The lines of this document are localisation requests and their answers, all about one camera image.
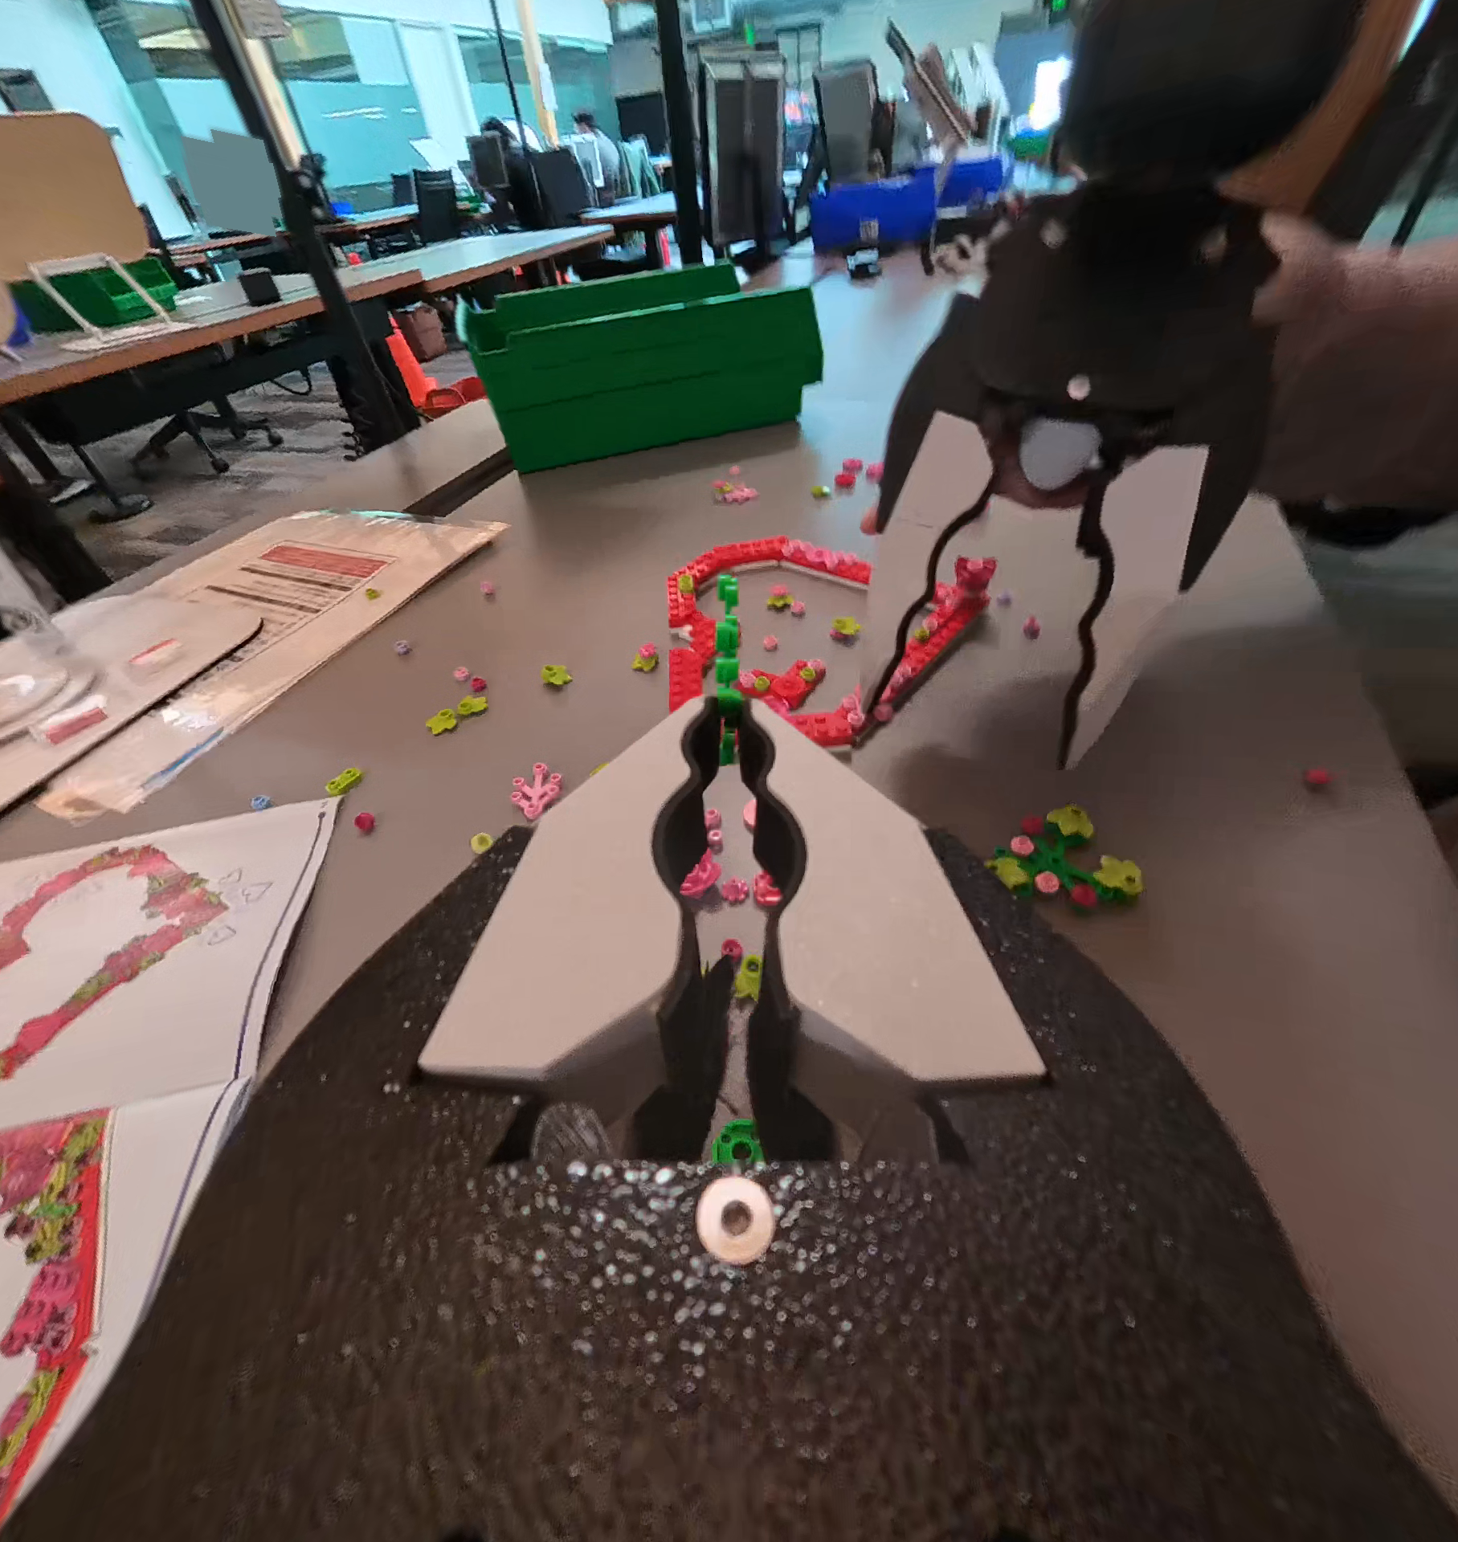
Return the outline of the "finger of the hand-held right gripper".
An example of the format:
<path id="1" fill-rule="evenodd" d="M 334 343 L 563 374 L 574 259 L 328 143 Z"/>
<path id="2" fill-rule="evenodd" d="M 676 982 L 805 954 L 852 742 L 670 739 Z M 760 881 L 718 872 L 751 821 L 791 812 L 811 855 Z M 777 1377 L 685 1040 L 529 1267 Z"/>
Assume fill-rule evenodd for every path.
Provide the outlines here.
<path id="1" fill-rule="evenodd" d="M 910 627 L 936 590 L 953 536 L 988 503 L 994 461 L 979 423 L 958 413 L 892 419 L 879 480 L 879 533 L 857 651 L 857 698 L 866 717 L 900 667 Z"/>
<path id="2" fill-rule="evenodd" d="M 1079 671 L 1064 691 L 1061 769 L 1077 765 L 1103 735 L 1179 598 L 1179 576 L 1208 447 L 1155 447 L 1127 461 L 1100 490 L 1079 544 L 1097 587 L 1079 617 Z"/>

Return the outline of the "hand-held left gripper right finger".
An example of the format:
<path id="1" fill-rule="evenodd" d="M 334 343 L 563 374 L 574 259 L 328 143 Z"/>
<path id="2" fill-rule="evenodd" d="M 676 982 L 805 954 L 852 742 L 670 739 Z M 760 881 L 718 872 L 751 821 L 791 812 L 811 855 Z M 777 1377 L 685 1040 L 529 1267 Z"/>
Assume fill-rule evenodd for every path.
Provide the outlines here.
<path id="1" fill-rule="evenodd" d="M 1048 1067 L 924 826 L 758 704 L 745 708 L 753 859 L 777 897 L 745 1073 L 773 1161 L 936 1161 L 945 1102 Z"/>

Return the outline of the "red heart brick frame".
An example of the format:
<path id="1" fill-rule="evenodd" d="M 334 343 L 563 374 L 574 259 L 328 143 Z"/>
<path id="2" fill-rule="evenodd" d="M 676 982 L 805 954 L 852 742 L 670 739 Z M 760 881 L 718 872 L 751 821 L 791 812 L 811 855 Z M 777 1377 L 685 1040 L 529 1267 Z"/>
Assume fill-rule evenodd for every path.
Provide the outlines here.
<path id="1" fill-rule="evenodd" d="M 787 533 L 703 550 L 664 582 L 664 623 L 673 638 L 664 654 L 664 706 L 670 710 L 703 693 L 706 645 L 711 644 L 712 619 L 721 612 L 715 575 L 726 566 L 736 576 L 758 566 L 807 571 L 855 590 L 863 590 L 872 578 L 872 563 L 852 550 L 821 547 Z M 785 665 L 773 660 L 742 665 L 745 698 L 766 704 L 808 742 L 827 752 L 849 752 L 872 724 L 891 722 L 894 708 L 940 667 L 951 648 L 986 615 L 994 576 L 996 560 L 959 554 L 951 576 L 936 578 L 930 604 L 922 608 L 910 627 L 900 667 L 876 708 L 876 720 L 861 712 L 855 693 L 848 693 L 827 710 L 807 710 L 808 698 L 827 672 L 813 655 L 794 655 Z"/>

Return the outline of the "green vine brick stem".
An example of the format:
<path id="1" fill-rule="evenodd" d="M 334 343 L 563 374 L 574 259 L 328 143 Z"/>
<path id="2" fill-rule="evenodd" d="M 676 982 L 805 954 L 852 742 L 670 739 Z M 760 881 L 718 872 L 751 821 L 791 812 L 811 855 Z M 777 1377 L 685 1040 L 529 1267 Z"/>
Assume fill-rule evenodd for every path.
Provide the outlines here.
<path id="1" fill-rule="evenodd" d="M 740 582 L 729 566 L 715 575 L 715 598 L 721 612 L 711 627 L 702 684 L 703 693 L 715 704 L 718 764 L 729 765 L 740 753 L 740 728 L 746 696 L 746 684 L 740 680 Z"/>

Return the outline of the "person's right hand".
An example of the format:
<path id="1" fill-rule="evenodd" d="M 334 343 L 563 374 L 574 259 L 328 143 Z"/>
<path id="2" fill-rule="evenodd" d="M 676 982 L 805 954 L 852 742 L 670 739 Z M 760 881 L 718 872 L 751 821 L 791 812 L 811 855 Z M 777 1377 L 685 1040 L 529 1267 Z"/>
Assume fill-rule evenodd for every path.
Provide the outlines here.
<path id="1" fill-rule="evenodd" d="M 1458 513 L 1458 236 L 1344 243 L 1259 222 L 1277 269 L 1274 394 L 1255 490 L 1277 505 Z"/>

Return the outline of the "green flowered brick stem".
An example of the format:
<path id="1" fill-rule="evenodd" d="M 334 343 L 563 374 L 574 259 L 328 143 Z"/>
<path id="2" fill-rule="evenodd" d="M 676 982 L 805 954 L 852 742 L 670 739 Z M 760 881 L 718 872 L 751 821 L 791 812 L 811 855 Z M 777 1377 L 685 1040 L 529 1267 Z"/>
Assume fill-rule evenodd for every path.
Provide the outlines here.
<path id="1" fill-rule="evenodd" d="M 1063 801 L 1021 819 L 1018 832 L 986 859 L 996 881 L 1018 897 L 1055 899 L 1077 915 L 1136 905 L 1141 867 L 1097 849 L 1097 823 L 1087 807 Z"/>

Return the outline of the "blue storage bin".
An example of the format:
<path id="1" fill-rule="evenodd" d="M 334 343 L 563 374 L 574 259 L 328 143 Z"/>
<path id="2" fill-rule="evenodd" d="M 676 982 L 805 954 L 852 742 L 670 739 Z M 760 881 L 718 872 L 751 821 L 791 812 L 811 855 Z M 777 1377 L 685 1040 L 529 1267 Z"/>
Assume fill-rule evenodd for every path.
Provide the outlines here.
<path id="1" fill-rule="evenodd" d="M 808 240 L 815 254 L 924 242 L 939 216 L 990 202 L 1010 181 L 1013 157 L 959 157 L 945 180 L 940 165 L 869 181 L 834 181 L 811 194 Z"/>

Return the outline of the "scattered small loose bricks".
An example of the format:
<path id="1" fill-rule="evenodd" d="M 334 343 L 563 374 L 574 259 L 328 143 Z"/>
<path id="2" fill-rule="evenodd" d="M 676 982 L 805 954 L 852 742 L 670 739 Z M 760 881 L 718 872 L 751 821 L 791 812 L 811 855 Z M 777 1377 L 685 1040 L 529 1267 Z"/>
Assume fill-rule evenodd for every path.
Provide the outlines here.
<path id="1" fill-rule="evenodd" d="M 272 1044 L 471 859 L 473 832 L 518 823 L 509 781 L 546 762 L 574 789 L 664 712 L 664 575 L 682 560 L 794 533 L 872 554 L 857 530 L 876 493 L 834 487 L 794 449 L 742 457 L 757 499 L 718 505 L 723 471 L 659 453 L 529 479 L 505 477 L 454 513 L 506 529 L 369 637 L 290 689 L 254 728 L 248 795 L 317 795 L 356 765 L 339 831 L 280 979 Z M 1037 550 L 1024 515 L 994 505 L 961 553 L 1001 563 L 996 608 L 848 765 L 924 826 L 988 857 L 1019 819 L 1083 805 L 1097 851 L 1141 867 L 1140 910 L 1195 908 L 1202 930 L 1276 908 L 1329 874 L 1303 836 L 1352 793 L 1338 722 L 1342 671 L 1320 598 L 1276 509 L 1250 499 L 1197 594 L 1094 748 L 1055 765 L 1075 612 L 1091 565 Z"/>

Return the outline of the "green plastic bin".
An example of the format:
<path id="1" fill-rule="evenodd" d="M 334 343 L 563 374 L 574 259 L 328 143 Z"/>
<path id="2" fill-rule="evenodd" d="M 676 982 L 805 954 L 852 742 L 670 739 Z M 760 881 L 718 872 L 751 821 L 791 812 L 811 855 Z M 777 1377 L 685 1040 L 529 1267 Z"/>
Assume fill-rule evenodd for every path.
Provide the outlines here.
<path id="1" fill-rule="evenodd" d="M 505 292 L 457 332 L 518 473 L 783 425 L 824 378 L 813 290 L 729 262 Z"/>

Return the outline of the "open instruction booklet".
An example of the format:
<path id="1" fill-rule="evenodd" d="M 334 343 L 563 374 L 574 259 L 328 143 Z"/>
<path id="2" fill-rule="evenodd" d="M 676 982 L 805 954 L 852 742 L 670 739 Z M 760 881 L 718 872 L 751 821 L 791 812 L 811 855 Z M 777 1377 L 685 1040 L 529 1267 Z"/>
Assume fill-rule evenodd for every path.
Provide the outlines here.
<path id="1" fill-rule="evenodd" d="M 290 801 L 0 864 L 0 1529 L 241 1114 L 334 819 Z"/>

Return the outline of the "black computer monitor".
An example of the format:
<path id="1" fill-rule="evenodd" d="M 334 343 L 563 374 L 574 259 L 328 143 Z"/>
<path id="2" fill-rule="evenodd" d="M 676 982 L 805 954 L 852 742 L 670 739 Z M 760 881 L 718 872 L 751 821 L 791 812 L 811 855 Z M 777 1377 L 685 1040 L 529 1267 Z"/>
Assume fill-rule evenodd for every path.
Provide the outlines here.
<path id="1" fill-rule="evenodd" d="M 715 259 L 760 269 L 787 247 L 785 60 L 775 48 L 697 52 L 702 229 Z"/>

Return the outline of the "clear bag with printed sheet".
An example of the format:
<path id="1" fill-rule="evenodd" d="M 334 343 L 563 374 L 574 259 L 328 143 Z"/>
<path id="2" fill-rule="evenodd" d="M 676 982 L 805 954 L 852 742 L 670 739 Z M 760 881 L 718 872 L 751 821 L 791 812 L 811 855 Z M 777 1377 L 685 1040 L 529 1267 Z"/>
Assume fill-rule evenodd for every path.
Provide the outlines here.
<path id="1" fill-rule="evenodd" d="M 161 598 L 246 608 L 259 629 L 56 772 L 36 809 L 68 823 L 129 812 L 505 529 L 496 518 L 307 509 L 150 582 L 145 594 Z"/>

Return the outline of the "orange traffic cone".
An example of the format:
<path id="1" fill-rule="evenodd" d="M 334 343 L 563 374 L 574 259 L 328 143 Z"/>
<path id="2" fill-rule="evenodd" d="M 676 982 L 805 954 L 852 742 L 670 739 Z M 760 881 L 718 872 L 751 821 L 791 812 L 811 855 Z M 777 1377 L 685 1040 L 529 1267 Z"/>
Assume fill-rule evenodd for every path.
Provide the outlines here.
<path id="1" fill-rule="evenodd" d="M 461 376 L 451 383 L 432 378 L 424 362 L 413 353 L 410 334 L 402 332 L 396 322 L 396 311 L 390 314 L 390 334 L 388 350 L 402 383 L 407 387 L 410 401 L 421 419 L 439 419 L 450 412 L 457 412 L 461 404 L 473 404 L 489 398 L 485 384 L 479 376 Z"/>

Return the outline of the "small beige panel on stand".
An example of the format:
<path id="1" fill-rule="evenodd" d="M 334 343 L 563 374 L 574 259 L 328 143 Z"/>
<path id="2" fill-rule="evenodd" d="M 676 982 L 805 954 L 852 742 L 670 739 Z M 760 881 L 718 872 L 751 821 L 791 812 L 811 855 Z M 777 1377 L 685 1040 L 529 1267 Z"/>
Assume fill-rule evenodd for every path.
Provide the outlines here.
<path id="1" fill-rule="evenodd" d="M 109 134 L 77 113 L 0 114 L 0 350 L 17 320 L 12 283 L 30 279 L 68 317 L 61 350 L 99 353 L 192 325 L 174 317 L 129 260 L 147 252 L 139 202 Z M 107 269 L 145 307 L 133 325 L 102 328 L 66 299 L 56 277 Z"/>

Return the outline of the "black metal frame post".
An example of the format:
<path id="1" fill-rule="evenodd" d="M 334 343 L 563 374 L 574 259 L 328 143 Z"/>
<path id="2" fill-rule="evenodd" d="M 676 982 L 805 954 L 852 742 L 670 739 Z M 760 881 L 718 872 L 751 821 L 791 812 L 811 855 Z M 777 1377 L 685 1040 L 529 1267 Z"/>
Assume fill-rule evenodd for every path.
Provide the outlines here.
<path id="1" fill-rule="evenodd" d="M 386 374 L 390 350 L 365 337 L 322 240 L 321 228 L 333 217 L 325 180 L 295 127 L 267 43 L 246 32 L 235 3 L 192 3 L 192 8 L 246 132 L 260 141 L 274 171 L 286 242 L 315 285 L 333 334 L 329 374 L 351 425 L 353 454 L 365 457 L 412 433 L 418 413 L 399 376 Z"/>

